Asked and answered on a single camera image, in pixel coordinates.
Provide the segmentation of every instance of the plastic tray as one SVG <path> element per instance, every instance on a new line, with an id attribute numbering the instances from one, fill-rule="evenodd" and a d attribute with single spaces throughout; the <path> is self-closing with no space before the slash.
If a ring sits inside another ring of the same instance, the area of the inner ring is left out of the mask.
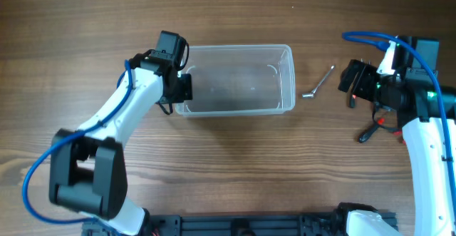
<path id="1" fill-rule="evenodd" d="M 183 73 L 192 75 L 193 100 L 183 116 L 282 114 L 295 104 L 294 64 L 284 44 L 191 46 Z"/>

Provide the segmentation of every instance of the metal tool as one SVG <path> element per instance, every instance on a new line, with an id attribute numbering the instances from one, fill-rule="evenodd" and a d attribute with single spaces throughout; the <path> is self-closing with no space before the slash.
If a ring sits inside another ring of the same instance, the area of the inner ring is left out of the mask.
<path id="1" fill-rule="evenodd" d="M 323 77 L 323 79 L 321 79 L 320 83 L 318 83 L 318 85 L 315 87 L 315 89 L 313 89 L 312 92 L 310 92 L 310 93 L 303 94 L 302 98 L 313 98 L 315 96 L 316 91 L 318 90 L 318 87 L 321 86 L 321 84 L 326 80 L 326 78 L 329 76 L 331 71 L 334 70 L 335 67 L 336 67 L 336 65 L 332 65 L 331 68 L 329 69 L 328 73 L 326 73 L 326 75 Z"/>

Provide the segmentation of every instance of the table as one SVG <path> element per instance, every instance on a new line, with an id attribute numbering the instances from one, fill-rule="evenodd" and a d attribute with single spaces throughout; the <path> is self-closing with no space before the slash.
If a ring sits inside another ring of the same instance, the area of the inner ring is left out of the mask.
<path id="1" fill-rule="evenodd" d="M 0 0 L 0 235 L 78 235 L 47 225 L 21 201 L 27 170 L 59 128 L 76 129 L 115 90 L 123 60 L 155 47 L 161 30 L 190 45 L 284 43 L 293 50 L 296 106 L 281 116 L 186 119 L 154 107 L 125 149 L 128 196 L 154 214 L 332 211 L 359 202 L 397 212 L 413 233 L 410 161 L 398 137 L 371 123 L 371 105 L 347 108 L 337 90 L 352 58 L 383 54 L 345 42 L 350 30 L 440 39 L 441 84 L 455 86 L 456 0 Z M 336 70 L 313 100 L 329 66 Z M 394 120 L 387 120 L 391 125 Z M 49 161 L 31 181 L 48 202 Z"/>

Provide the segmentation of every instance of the silver wrench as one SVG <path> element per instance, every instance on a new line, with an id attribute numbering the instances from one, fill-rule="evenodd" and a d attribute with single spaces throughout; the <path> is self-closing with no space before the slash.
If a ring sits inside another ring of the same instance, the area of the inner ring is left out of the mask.
<path id="1" fill-rule="evenodd" d="M 320 83 L 318 83 L 318 85 L 315 87 L 315 89 L 313 89 L 312 92 L 310 92 L 310 93 L 303 94 L 302 98 L 313 98 L 315 96 L 315 93 L 316 93 L 316 90 L 318 89 L 318 87 L 321 86 L 321 84 L 326 80 L 326 78 L 329 76 L 329 74 L 335 67 L 336 67 L 336 65 L 332 65 L 331 68 L 329 69 L 328 73 L 326 73 L 326 75 L 323 77 L 323 79 L 321 79 Z"/>

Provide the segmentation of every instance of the beige surface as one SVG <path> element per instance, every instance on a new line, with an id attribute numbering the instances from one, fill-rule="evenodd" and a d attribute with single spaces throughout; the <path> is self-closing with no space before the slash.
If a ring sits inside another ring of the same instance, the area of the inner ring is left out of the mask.
<path id="1" fill-rule="evenodd" d="M 293 50 L 296 107 L 282 116 L 185 119 L 153 108 L 125 149 L 128 195 L 152 214 L 329 211 L 361 202 L 414 225 L 410 161 L 397 137 L 369 123 L 369 103 L 337 91 L 351 58 L 382 54 L 344 42 L 348 30 L 441 40 L 444 84 L 455 84 L 455 0 L 0 0 L 0 235 L 77 235 L 26 213 L 21 184 L 59 128 L 76 128 L 115 89 L 123 60 L 155 46 L 160 30 L 191 45 L 285 43 Z M 331 64 L 317 98 L 302 100 Z M 47 199 L 48 163 L 32 179 Z"/>

